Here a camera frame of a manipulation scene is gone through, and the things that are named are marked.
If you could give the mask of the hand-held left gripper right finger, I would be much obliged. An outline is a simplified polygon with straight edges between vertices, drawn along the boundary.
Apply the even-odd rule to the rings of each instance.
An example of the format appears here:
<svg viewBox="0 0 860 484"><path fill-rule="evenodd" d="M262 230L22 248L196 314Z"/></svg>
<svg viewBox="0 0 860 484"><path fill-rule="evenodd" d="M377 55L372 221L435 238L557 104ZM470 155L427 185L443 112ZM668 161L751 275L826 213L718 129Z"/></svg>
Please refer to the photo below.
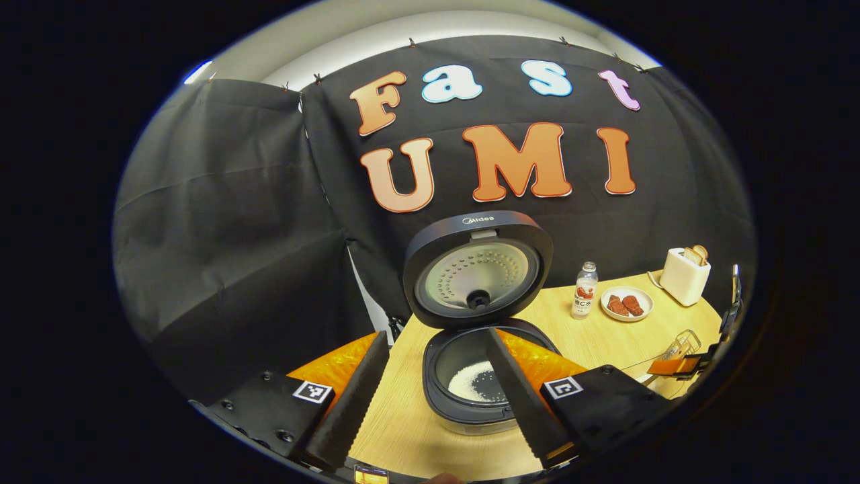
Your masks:
<svg viewBox="0 0 860 484"><path fill-rule="evenodd" d="M618 368L604 365L564 376L529 379L510 343L524 339L489 329L488 355L520 432L541 465L608 453L645 431L673 402Z"/></svg>

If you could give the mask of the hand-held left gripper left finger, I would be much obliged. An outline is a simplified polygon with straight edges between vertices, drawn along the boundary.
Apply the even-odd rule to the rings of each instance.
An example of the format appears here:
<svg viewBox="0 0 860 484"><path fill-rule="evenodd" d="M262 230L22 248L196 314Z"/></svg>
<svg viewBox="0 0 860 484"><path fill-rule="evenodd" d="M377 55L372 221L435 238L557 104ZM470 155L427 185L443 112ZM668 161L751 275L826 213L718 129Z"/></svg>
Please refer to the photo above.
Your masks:
<svg viewBox="0 0 860 484"><path fill-rule="evenodd" d="M205 405L191 406L253 448L320 471L346 462L390 348L371 333L289 373L266 370Z"/></svg>

